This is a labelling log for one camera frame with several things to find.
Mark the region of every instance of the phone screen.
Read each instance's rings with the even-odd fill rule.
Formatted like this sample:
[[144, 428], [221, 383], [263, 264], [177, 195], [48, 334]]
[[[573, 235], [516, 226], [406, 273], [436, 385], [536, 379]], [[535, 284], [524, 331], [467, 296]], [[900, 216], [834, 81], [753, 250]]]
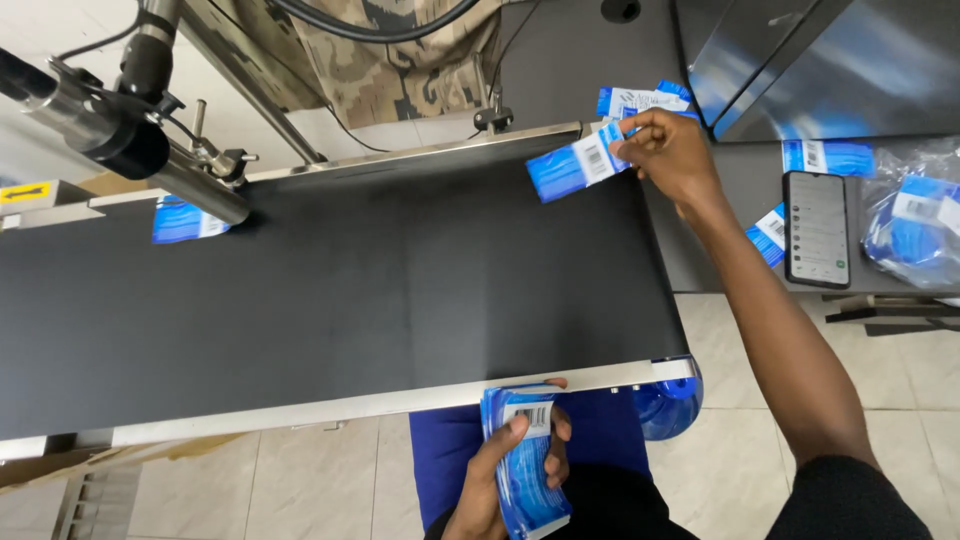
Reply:
[[843, 178], [791, 171], [787, 189], [790, 276], [808, 282], [850, 284]]

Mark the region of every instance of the camouflage fabric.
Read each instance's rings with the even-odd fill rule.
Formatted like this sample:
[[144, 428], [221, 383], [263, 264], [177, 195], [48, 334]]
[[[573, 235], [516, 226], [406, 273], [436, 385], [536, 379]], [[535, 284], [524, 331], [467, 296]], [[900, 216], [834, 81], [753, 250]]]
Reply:
[[[281, 109], [316, 109], [326, 105], [320, 82], [284, 10], [268, 0], [185, 1], [207, 27], [224, 39], [233, 56]], [[224, 13], [243, 28], [237, 28]]]
[[[345, 22], [403, 30], [448, 11], [460, 0], [307, 0]], [[324, 97], [349, 128], [436, 116], [478, 107], [472, 54], [490, 77], [499, 47], [501, 0], [480, 0], [441, 30], [392, 45], [333, 36], [294, 18]]]
[[[306, 1], [357, 26], [401, 30], [433, 20], [460, 0]], [[349, 128], [479, 107], [472, 55], [481, 53], [489, 78], [499, 48], [502, 0], [480, 0], [440, 31], [395, 45], [333, 36], [291, 20], [270, 0], [186, 2], [283, 110], [328, 102]]]

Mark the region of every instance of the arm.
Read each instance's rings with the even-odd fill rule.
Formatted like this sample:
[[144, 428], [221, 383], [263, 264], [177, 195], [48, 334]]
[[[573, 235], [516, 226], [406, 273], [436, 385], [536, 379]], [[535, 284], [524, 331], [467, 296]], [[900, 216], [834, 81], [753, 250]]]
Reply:
[[847, 371], [740, 229], [699, 124], [648, 110], [620, 127], [644, 129], [611, 150], [674, 201], [716, 265], [756, 381], [798, 467], [840, 454], [879, 469]]

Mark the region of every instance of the tile floor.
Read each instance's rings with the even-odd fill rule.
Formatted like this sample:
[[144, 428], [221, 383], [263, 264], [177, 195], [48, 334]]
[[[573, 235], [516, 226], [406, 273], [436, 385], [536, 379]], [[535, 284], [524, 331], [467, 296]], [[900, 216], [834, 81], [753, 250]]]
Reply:
[[[700, 537], [762, 538], [789, 495], [793, 458], [724, 297], [677, 300], [705, 408], [688, 432], [648, 444], [651, 469], [673, 518]], [[815, 318], [826, 312], [814, 297], [802, 304]], [[935, 538], [960, 538], [960, 335], [821, 328], [869, 409], [886, 475]], [[326, 427], [250, 433], [214, 454], [146, 464], [129, 540], [421, 537], [406, 415]], [[0, 497], [0, 540], [48, 539], [62, 490]]]

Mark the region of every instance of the arrow sticker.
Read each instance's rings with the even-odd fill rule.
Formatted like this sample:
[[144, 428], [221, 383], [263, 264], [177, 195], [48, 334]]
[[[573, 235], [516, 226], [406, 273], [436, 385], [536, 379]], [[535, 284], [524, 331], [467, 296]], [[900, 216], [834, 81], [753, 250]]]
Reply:
[[0, 204], [19, 203], [30, 199], [40, 199], [50, 195], [50, 183], [18, 185], [0, 189]]

